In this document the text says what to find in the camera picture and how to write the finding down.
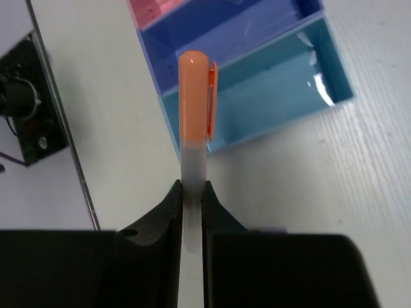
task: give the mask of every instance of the cable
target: cable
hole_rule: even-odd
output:
[[[8,160],[9,162],[13,162],[14,164],[20,165],[20,166],[24,166],[24,167],[28,167],[29,165],[21,160],[18,160],[14,157],[11,157],[3,152],[0,152],[0,157],[4,158],[5,160]]]
[[[12,125],[10,124],[9,118],[6,116],[5,119],[6,119],[6,122],[7,122],[8,127],[9,127],[9,129],[12,131],[13,135],[15,135],[16,137],[18,137],[19,135],[15,132],[15,130],[13,129]]]

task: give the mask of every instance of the black electronic device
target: black electronic device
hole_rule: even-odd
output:
[[[18,138],[26,166],[66,147],[35,32],[0,59],[0,117]]]
[[[177,180],[120,232],[1,231],[0,307],[176,307],[182,239]],[[361,255],[342,235],[251,232],[207,182],[204,307],[379,307]]]

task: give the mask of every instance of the table surface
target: table surface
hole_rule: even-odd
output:
[[[179,162],[127,2],[32,0],[100,225],[165,196]],[[384,307],[411,306],[409,0],[325,0],[356,98],[209,158],[246,227],[348,235]],[[182,252],[179,304],[200,307],[200,254]]]

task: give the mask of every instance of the storage box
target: storage box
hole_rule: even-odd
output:
[[[353,96],[324,18],[282,35],[220,68],[214,142],[246,141]],[[160,97],[179,153],[179,93]]]
[[[220,68],[210,153],[351,98],[323,13],[321,0],[182,0],[140,28],[177,154],[178,61],[189,49]]]
[[[201,50],[221,66],[322,9],[319,0],[191,0],[138,35],[157,93],[163,96],[178,86],[183,52]]]

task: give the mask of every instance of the highlighter cap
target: highlighter cap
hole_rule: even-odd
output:
[[[201,51],[186,51],[179,60],[180,140],[213,140],[218,69]]]

